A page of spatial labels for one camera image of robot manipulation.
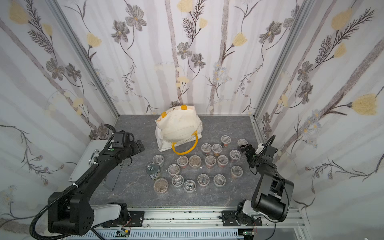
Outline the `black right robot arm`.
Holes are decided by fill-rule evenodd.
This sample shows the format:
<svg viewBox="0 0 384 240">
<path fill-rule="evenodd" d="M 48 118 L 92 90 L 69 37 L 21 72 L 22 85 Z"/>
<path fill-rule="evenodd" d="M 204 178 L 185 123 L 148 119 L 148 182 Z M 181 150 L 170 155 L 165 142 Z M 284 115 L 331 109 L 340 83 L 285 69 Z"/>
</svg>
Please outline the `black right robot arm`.
<svg viewBox="0 0 384 240">
<path fill-rule="evenodd" d="M 245 221 L 255 215 L 262 215 L 273 222 L 283 222 L 291 205 L 294 183 L 279 173 L 274 156 L 277 148 L 272 146 L 275 135 L 255 149 L 252 145 L 241 145 L 239 150 L 245 154 L 250 170 L 260 175 L 259 182 L 250 201 L 243 201 L 236 213 L 239 220 Z"/>
</svg>

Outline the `jar corner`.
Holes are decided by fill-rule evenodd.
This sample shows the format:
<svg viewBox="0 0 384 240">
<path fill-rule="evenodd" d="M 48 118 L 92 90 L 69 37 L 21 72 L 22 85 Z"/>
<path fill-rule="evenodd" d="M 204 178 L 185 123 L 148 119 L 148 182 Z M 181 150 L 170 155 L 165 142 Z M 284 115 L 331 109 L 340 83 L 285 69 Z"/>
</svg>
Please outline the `jar corner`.
<svg viewBox="0 0 384 240">
<path fill-rule="evenodd" d="M 243 147 L 245 147 L 246 145 L 248 145 L 249 143 L 248 143 L 248 141 L 245 140 L 245 139 L 239 139 L 238 142 L 237 142 L 237 144 L 238 144 L 238 147 L 239 147 L 239 148 L 243 148 Z"/>
</svg>

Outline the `small clear seed jar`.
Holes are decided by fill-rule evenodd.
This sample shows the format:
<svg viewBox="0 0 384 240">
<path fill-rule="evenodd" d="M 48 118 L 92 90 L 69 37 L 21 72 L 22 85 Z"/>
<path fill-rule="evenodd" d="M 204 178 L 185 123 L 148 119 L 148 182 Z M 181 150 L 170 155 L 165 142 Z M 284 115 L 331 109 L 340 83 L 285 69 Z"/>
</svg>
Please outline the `small clear seed jar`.
<svg viewBox="0 0 384 240">
<path fill-rule="evenodd" d="M 196 190 L 196 183 L 193 180 L 186 180 L 183 189 L 187 193 L 193 193 Z"/>
</svg>

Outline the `jar row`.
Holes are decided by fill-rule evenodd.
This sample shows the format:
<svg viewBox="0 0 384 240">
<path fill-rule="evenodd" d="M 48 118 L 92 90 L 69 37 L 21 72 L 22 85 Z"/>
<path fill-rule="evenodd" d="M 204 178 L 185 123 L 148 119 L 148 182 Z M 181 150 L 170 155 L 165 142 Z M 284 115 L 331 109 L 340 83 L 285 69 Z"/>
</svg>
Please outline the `jar row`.
<svg viewBox="0 0 384 240">
<path fill-rule="evenodd" d="M 217 163 L 220 168 L 225 168 L 229 163 L 229 159 L 225 155 L 220 155 L 217 158 Z"/>
<path fill-rule="evenodd" d="M 173 186 L 174 187 L 176 187 L 176 188 L 180 188 L 180 187 L 182 187 L 183 185 L 184 185 L 184 177 L 183 176 L 181 176 L 181 175 L 175 175 L 175 176 L 173 176 L 173 178 L 172 178 L 172 184 L 173 184 Z"/>
<path fill-rule="evenodd" d="M 177 159 L 177 165 L 181 169 L 185 169 L 189 165 L 189 159 L 186 156 L 179 156 Z"/>
<path fill-rule="evenodd" d="M 201 166 L 201 164 L 202 164 L 202 160 L 199 156 L 193 155 L 189 158 L 189 165 L 192 168 L 197 169 Z"/>
</svg>

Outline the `clear jar dark seeds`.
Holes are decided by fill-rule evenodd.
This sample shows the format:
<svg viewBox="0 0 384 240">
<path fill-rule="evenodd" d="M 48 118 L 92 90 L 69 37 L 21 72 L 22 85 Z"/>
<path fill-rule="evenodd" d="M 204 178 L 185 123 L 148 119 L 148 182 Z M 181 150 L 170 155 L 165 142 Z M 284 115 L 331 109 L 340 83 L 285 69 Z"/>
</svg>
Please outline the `clear jar dark seeds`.
<svg viewBox="0 0 384 240">
<path fill-rule="evenodd" d="M 210 178 L 207 174 L 200 174 L 197 180 L 200 187 L 206 187 L 210 183 Z"/>
</svg>

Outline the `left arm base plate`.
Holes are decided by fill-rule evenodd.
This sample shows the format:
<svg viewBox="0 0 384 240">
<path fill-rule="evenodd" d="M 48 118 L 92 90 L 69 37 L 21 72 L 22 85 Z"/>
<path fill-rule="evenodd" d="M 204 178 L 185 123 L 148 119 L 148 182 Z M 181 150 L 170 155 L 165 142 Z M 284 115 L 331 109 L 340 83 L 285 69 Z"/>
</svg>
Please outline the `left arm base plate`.
<svg viewBox="0 0 384 240">
<path fill-rule="evenodd" d="M 112 227 L 141 227 L 143 225 L 144 211 L 123 212 L 116 220 L 103 223 L 101 227 L 107 229 Z"/>
</svg>

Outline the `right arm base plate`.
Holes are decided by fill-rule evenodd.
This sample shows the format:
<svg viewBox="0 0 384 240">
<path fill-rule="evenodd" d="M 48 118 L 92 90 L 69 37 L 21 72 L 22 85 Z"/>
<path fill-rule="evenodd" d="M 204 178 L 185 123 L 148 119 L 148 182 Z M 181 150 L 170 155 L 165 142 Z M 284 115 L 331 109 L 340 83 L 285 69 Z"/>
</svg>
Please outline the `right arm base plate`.
<svg viewBox="0 0 384 240">
<path fill-rule="evenodd" d="M 241 214 L 236 216 L 237 211 L 221 211 L 220 219 L 224 227 L 260 227 L 263 225 L 261 218 L 251 218 Z"/>
</svg>

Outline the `large clear seed jar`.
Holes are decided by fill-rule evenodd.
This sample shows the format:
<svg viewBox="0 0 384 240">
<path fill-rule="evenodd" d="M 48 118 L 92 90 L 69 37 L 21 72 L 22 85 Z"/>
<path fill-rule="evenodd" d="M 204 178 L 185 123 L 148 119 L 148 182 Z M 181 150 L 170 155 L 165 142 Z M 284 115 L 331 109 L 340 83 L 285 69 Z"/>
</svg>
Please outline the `large clear seed jar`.
<svg viewBox="0 0 384 240">
<path fill-rule="evenodd" d="M 166 179 L 160 178 L 154 182 L 154 191 L 158 194 L 163 194 L 168 191 L 169 183 Z"/>
</svg>

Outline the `white label jar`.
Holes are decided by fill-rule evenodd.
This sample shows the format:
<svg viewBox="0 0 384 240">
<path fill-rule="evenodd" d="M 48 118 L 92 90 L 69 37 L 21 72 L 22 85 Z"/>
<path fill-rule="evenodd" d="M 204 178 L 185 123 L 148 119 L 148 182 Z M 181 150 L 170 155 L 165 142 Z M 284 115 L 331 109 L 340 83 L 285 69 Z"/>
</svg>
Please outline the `white label jar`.
<svg viewBox="0 0 384 240">
<path fill-rule="evenodd" d="M 171 176 L 178 175 L 180 173 L 180 167 L 177 164 L 171 164 L 168 168 L 168 173 Z"/>
</svg>

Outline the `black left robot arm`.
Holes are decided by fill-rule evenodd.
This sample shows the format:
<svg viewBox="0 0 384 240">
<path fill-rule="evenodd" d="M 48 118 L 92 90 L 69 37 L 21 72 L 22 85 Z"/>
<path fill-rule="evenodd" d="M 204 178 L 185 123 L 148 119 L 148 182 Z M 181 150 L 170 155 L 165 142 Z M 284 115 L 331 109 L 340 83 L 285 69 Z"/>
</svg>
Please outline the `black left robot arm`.
<svg viewBox="0 0 384 240">
<path fill-rule="evenodd" d="M 30 235 L 36 240 L 60 240 L 72 235 L 82 236 L 98 226 L 124 226 L 132 220 L 124 203 L 92 207 L 90 199 L 102 180 L 126 159 L 143 152 L 141 140 L 125 131 L 112 131 L 105 147 L 77 181 L 62 192 L 54 192 L 48 204 L 39 211 L 30 224 Z"/>
</svg>

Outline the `red label seed jar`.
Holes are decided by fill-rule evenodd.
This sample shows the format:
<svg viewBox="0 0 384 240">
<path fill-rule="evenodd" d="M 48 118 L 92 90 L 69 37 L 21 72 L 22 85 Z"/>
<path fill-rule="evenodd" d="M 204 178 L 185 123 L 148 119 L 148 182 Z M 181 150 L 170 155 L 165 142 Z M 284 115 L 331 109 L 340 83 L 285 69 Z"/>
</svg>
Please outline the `red label seed jar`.
<svg viewBox="0 0 384 240">
<path fill-rule="evenodd" d="M 212 151 L 213 151 L 213 155 L 215 157 L 218 157 L 222 154 L 223 147 L 220 144 L 214 144 L 212 145 Z"/>
</svg>

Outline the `clear jar grey seeds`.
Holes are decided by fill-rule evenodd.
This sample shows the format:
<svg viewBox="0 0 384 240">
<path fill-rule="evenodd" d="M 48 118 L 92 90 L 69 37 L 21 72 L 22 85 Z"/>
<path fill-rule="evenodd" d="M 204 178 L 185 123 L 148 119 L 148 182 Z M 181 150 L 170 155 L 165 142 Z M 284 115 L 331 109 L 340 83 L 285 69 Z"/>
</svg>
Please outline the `clear jar grey seeds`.
<svg viewBox="0 0 384 240">
<path fill-rule="evenodd" d="M 214 184 L 216 187 L 218 187 L 218 188 L 224 187 L 226 182 L 227 182 L 227 180 L 226 180 L 225 176 L 223 176 L 221 174 L 217 174 L 214 176 Z"/>
</svg>

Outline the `silver lid jar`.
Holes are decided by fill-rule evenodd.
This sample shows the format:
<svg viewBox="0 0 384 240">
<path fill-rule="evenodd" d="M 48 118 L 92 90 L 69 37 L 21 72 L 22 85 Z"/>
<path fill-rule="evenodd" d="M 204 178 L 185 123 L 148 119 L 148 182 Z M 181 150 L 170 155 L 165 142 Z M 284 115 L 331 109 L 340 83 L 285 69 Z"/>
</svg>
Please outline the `silver lid jar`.
<svg viewBox="0 0 384 240">
<path fill-rule="evenodd" d="M 146 168 L 146 172 L 153 181 L 161 178 L 161 169 L 157 164 L 149 164 Z"/>
</svg>

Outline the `white canvas tote bag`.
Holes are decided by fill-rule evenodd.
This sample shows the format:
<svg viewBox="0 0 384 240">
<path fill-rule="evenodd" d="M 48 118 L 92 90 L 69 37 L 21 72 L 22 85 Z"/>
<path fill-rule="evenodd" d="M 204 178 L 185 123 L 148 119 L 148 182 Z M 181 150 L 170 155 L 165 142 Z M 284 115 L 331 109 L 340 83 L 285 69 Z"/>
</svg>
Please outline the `white canvas tote bag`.
<svg viewBox="0 0 384 240">
<path fill-rule="evenodd" d="M 160 152 L 173 150 L 178 156 L 189 154 L 202 138 L 203 122 L 197 115 L 195 106 L 181 105 L 161 113 L 155 120 L 155 137 Z M 176 147 L 193 142 L 193 146 L 184 152 Z"/>
</svg>

